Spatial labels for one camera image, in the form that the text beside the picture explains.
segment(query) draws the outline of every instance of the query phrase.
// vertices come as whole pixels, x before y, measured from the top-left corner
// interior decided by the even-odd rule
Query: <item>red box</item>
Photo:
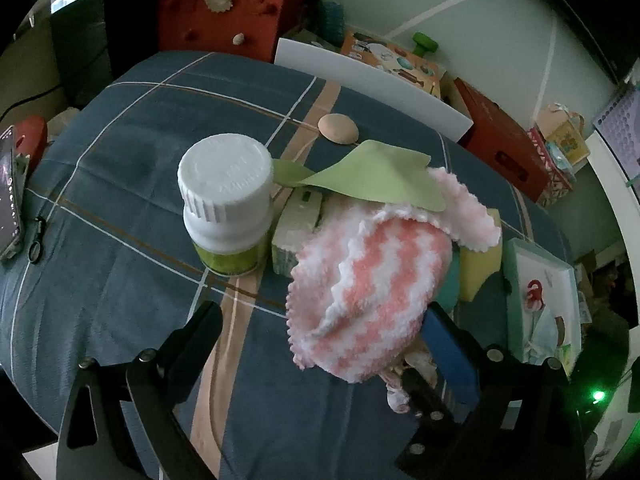
[[[474,122],[458,142],[536,202],[549,175],[520,125],[468,83],[454,81]]]

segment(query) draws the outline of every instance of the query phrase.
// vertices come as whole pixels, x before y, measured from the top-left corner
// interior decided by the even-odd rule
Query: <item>gift bag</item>
[[[303,19],[309,0],[230,0],[211,10],[206,0],[159,0],[160,50],[226,52],[273,62],[278,38]]]

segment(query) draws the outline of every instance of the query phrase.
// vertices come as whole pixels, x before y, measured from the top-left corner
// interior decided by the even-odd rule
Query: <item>pink and white crocheted cloth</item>
[[[322,225],[298,253],[287,297],[293,361],[350,383],[380,374],[413,341],[451,261],[451,242],[497,245],[500,228],[444,168],[427,168],[442,212],[329,197]],[[383,374],[387,384],[389,380]]]

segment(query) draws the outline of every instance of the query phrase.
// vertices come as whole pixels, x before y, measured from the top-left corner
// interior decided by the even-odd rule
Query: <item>plastic bottle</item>
[[[273,163],[257,140],[219,134],[191,146],[178,165],[182,218],[210,270],[239,276],[266,255],[273,220]]]
[[[341,47],[344,41],[344,8],[338,0],[322,0],[320,37]]]

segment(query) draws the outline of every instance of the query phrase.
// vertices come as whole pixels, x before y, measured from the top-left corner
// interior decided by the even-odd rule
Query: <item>cardboard box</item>
[[[545,165],[522,127],[468,83],[453,81],[448,101],[474,122],[458,143],[536,202],[549,183]]]
[[[403,78],[440,99],[438,66],[395,43],[348,31],[340,54]]]

